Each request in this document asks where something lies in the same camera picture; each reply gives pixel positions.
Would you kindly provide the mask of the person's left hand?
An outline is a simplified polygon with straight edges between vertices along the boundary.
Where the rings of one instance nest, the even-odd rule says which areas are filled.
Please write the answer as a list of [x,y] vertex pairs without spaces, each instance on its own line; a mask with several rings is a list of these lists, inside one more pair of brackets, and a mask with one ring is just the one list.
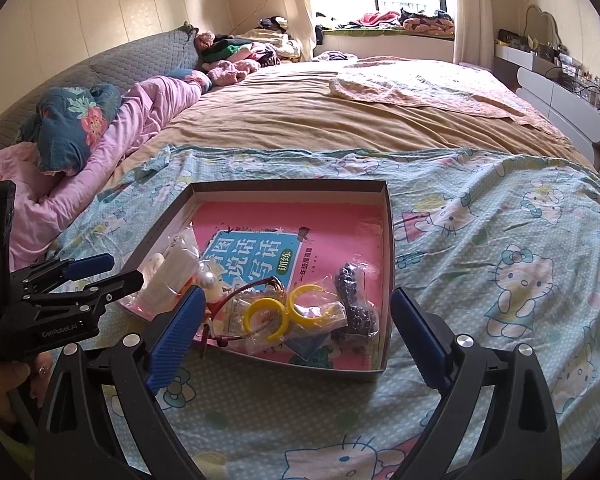
[[18,418],[8,393],[30,380],[30,395],[40,408],[52,374],[53,357],[50,352],[39,354],[30,364],[23,362],[0,363],[0,421],[14,424]]

